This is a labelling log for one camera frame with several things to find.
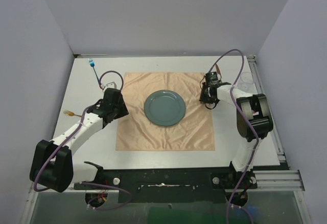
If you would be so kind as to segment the peach satin cloth napkin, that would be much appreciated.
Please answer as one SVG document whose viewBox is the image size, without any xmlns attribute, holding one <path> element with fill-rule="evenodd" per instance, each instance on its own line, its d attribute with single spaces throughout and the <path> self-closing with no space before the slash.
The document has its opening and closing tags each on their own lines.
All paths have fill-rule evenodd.
<svg viewBox="0 0 327 224">
<path fill-rule="evenodd" d="M 127 72 L 122 90 L 129 115 L 118 120 L 117 151 L 214 151 L 212 112 L 199 102 L 203 73 Z M 144 113 L 155 91 L 179 94 L 186 106 L 183 119 L 171 127 L 157 126 Z"/>
</svg>

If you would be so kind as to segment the teal round plate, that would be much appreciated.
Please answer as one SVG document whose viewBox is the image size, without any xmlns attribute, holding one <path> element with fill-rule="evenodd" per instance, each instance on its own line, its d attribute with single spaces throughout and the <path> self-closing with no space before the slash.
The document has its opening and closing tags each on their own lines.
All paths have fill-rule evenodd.
<svg viewBox="0 0 327 224">
<path fill-rule="evenodd" d="M 171 127 L 184 118 L 186 104 L 178 93 L 170 90 L 159 90 L 146 98 L 144 113 L 151 123 L 160 127 Z"/>
</svg>

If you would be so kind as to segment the blue fork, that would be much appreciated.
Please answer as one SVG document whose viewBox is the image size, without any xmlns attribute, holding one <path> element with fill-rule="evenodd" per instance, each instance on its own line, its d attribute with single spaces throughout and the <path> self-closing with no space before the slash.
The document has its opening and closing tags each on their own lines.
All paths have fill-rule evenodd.
<svg viewBox="0 0 327 224">
<path fill-rule="evenodd" d="M 89 65 L 91 66 L 91 68 L 92 68 L 92 70 L 93 70 L 93 72 L 94 72 L 94 74 L 95 74 L 95 76 L 96 76 L 97 83 L 98 83 L 98 85 L 100 86 L 100 85 L 101 85 L 100 78 L 99 78 L 99 76 L 98 76 L 98 74 L 97 74 L 97 71 L 96 71 L 96 69 L 95 69 L 95 63 L 94 63 L 93 59 L 92 59 L 92 58 L 89 58 L 89 59 L 88 59 L 88 62 L 89 62 Z"/>
</svg>

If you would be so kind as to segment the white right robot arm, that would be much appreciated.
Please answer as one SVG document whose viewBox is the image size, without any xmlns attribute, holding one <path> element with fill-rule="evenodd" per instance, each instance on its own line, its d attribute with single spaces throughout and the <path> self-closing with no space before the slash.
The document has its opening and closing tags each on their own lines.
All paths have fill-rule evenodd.
<svg viewBox="0 0 327 224">
<path fill-rule="evenodd" d="M 214 109 L 220 101 L 236 108 L 236 127 L 246 141 L 240 144 L 231 161 L 234 171 L 227 175 L 227 180 L 232 187 L 238 188 L 246 181 L 244 171 L 253 168 L 253 159 L 261 141 L 273 130 L 267 98 L 264 94 L 247 93 L 223 82 L 217 72 L 206 73 L 200 87 L 199 101 L 207 109 Z"/>
</svg>

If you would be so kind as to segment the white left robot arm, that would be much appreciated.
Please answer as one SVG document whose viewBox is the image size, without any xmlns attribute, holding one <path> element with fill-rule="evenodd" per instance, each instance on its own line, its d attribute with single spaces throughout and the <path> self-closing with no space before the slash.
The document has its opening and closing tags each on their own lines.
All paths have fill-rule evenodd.
<svg viewBox="0 0 327 224">
<path fill-rule="evenodd" d="M 71 184 L 83 182 L 100 188 L 104 183 L 104 175 L 100 173 L 103 167 L 87 161 L 75 164 L 73 156 L 95 133 L 128 114 L 121 90 L 107 88 L 103 98 L 86 107 L 80 120 L 66 132 L 50 141 L 38 142 L 30 170 L 34 191 L 63 192 Z"/>
</svg>

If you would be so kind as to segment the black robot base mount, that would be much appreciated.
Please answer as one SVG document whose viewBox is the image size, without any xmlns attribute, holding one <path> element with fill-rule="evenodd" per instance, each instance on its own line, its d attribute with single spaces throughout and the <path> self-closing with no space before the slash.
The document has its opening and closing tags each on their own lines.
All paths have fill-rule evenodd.
<svg viewBox="0 0 327 224">
<path fill-rule="evenodd" d="M 102 170 L 91 186 L 74 184 L 75 190 L 94 191 L 103 185 L 118 187 L 118 202 L 132 203 L 194 203 L 209 201 L 225 203 L 229 191 L 237 188 L 245 193 L 256 189 L 253 171 L 236 173 L 228 167 Z"/>
</svg>

